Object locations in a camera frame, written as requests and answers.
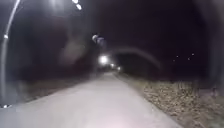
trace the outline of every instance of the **concrete path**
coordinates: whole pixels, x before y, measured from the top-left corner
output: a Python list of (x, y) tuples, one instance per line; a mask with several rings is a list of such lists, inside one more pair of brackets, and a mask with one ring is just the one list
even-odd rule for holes
[(1, 128), (181, 128), (113, 75), (0, 109)]

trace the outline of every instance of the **grass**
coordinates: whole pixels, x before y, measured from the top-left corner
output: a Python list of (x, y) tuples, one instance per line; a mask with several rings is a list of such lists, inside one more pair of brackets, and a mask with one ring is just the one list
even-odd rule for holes
[(185, 128), (224, 128), (223, 97), (216, 90), (199, 90), (195, 82), (125, 80)]

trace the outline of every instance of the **light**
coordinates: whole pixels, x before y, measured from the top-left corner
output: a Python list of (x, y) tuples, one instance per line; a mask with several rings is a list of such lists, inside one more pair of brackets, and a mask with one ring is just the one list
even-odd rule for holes
[(117, 70), (118, 70), (118, 71), (121, 71), (121, 67), (117, 67)]
[(115, 65), (114, 65), (114, 64), (110, 64), (110, 66), (111, 66), (112, 68), (114, 68)]
[(109, 58), (108, 58), (108, 56), (103, 55), (103, 56), (99, 57), (98, 61), (101, 65), (106, 65), (109, 62)]
[(79, 0), (72, 0), (73, 3), (78, 4)]
[(76, 4), (76, 7), (79, 9), (79, 10), (82, 10), (82, 6), (80, 4)]
[(9, 36), (5, 34), (5, 35), (4, 35), (4, 38), (5, 38), (5, 39), (8, 39), (8, 38), (9, 38)]

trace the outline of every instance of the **night sky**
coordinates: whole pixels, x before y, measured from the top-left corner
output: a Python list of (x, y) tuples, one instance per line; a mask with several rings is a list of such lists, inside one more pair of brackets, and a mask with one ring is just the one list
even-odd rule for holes
[[(28, 47), (28, 50), (32, 49), (32, 62), (35, 61), (39, 68), (57, 68), (55, 56), (59, 49), (65, 46), (66, 24), (71, 24), (74, 35), (83, 35), (88, 45), (92, 43), (91, 36), (99, 34), (107, 40), (108, 47), (135, 47), (155, 56), (163, 65), (163, 75), (168, 77), (207, 75), (207, 28), (190, 0), (80, 0), (82, 10), (77, 10), (71, 0), (64, 0), (65, 8), (57, 10), (56, 13), (51, 12), (50, 7), (43, 6), (42, 0), (22, 2), (11, 30), (13, 39), (10, 40), (10, 47), (14, 52), (9, 54), (14, 56), (15, 52), (21, 53), (21, 50), (15, 50), (19, 49), (18, 47)], [(0, 21), (0, 34), (5, 28), (12, 3), (5, 1), (0, 4), (0, 16), (3, 17)], [(87, 63), (91, 61), (88, 59), (91, 58), (89, 56), (94, 48), (89, 48), (79, 62), (80, 65), (89, 66)], [(44, 54), (43, 56), (48, 54), (49, 63), (40, 63), (42, 58), (39, 53)], [(21, 53), (15, 60), (18, 61), (18, 58), (24, 55), (25, 52)], [(151, 74), (149, 72), (153, 66), (136, 55), (116, 57), (121, 66), (129, 72)]]

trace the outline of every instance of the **road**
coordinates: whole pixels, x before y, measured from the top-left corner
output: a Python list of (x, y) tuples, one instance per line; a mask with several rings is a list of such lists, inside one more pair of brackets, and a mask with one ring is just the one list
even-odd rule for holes
[(113, 74), (0, 109), (1, 128), (182, 128)]

